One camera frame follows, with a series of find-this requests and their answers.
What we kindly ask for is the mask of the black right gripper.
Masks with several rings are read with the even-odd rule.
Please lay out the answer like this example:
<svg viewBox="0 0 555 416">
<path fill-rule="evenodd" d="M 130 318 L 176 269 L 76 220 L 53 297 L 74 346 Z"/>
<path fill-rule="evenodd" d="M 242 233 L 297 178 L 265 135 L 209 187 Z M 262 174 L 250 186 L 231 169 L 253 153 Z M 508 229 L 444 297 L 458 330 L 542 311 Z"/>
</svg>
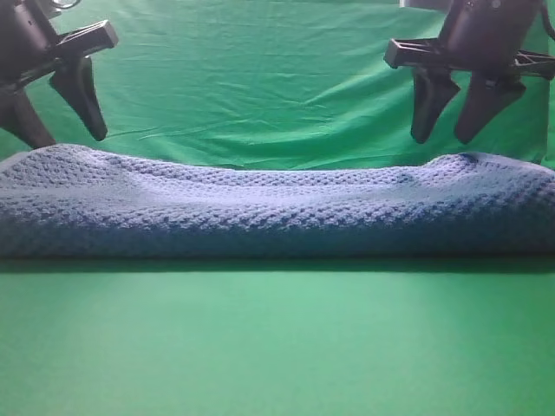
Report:
<svg viewBox="0 0 555 416">
<path fill-rule="evenodd" d="M 450 71 L 472 73 L 454 127 L 455 138 L 472 141 L 497 115 L 519 100 L 519 77 L 554 78 L 554 57 L 523 49 L 543 1 L 454 1 L 434 38 L 391 39 L 384 61 L 411 67 L 414 108 L 411 135 L 425 143 L 447 104 L 460 92 Z"/>
</svg>

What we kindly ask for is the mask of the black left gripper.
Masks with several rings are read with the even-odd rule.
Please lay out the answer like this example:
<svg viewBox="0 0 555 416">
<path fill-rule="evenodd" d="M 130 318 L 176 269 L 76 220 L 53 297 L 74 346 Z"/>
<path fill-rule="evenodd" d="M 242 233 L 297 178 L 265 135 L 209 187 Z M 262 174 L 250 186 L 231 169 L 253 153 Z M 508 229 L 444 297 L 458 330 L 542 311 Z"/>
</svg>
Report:
<svg viewBox="0 0 555 416">
<path fill-rule="evenodd" d="M 71 6 L 58 1 L 1 2 L 1 128 L 31 148 L 56 144 L 22 89 L 51 74 L 49 85 L 96 141 L 108 128 L 96 95 L 91 55 L 119 38 L 108 20 L 56 32 L 51 19 Z"/>
</svg>

